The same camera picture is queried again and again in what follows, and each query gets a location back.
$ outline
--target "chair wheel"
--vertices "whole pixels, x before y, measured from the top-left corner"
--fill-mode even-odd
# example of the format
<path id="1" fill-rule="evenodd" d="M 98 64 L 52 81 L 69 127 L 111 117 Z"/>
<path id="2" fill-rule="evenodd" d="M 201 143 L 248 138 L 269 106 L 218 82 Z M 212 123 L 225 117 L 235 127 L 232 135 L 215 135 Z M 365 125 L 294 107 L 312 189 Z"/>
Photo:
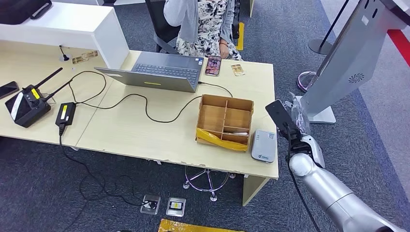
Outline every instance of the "chair wheel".
<path id="1" fill-rule="evenodd" d="M 184 183 L 184 185 L 182 186 L 184 189 L 189 189 L 190 185 L 188 183 Z"/>

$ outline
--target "silver laptop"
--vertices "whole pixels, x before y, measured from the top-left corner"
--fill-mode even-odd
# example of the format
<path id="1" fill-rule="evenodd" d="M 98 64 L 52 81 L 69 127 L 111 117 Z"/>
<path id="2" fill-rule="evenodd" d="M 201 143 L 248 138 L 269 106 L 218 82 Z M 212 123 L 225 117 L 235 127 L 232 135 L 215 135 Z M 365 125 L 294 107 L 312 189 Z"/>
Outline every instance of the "silver laptop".
<path id="1" fill-rule="evenodd" d="M 131 71 L 95 67 L 130 86 L 162 88 L 194 93 L 204 58 L 141 52 Z"/>

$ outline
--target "floral dress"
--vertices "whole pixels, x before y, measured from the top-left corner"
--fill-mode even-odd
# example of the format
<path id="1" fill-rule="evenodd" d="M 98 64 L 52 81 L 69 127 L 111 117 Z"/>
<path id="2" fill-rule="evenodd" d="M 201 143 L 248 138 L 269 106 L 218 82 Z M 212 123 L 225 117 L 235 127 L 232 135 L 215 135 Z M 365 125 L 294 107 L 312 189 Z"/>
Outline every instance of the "floral dress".
<path id="1" fill-rule="evenodd" d="M 178 35 L 176 49 L 181 55 L 208 57 L 220 56 L 219 40 L 223 15 L 228 0 L 198 0 L 198 41 L 187 42 Z M 229 55 L 227 59 L 242 60 L 241 55 L 231 40 L 228 42 Z"/>

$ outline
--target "gray cardigan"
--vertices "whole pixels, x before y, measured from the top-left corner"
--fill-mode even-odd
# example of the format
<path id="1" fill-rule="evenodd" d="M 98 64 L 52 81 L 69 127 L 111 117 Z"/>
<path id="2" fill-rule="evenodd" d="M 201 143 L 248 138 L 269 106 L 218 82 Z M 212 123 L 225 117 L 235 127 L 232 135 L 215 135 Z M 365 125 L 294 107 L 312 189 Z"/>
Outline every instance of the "gray cardigan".
<path id="1" fill-rule="evenodd" d="M 228 0 L 228 6 L 223 15 L 220 37 L 231 40 L 232 23 L 234 21 L 235 0 Z M 187 42 L 198 41 L 198 0 L 166 0 L 164 16 L 169 25 L 181 25 L 180 38 Z"/>

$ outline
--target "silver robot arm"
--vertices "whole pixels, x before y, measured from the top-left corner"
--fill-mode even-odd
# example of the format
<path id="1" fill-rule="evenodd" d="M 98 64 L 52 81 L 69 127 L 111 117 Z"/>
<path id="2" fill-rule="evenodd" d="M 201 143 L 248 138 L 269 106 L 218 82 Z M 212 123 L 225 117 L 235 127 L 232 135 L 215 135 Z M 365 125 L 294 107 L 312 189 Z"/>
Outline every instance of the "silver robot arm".
<path id="1" fill-rule="evenodd" d="M 307 153 L 294 153 L 289 161 L 293 174 L 302 180 L 323 211 L 342 232 L 405 232 L 373 211 L 337 177 L 324 169 L 322 150 L 310 135 L 301 142 Z"/>

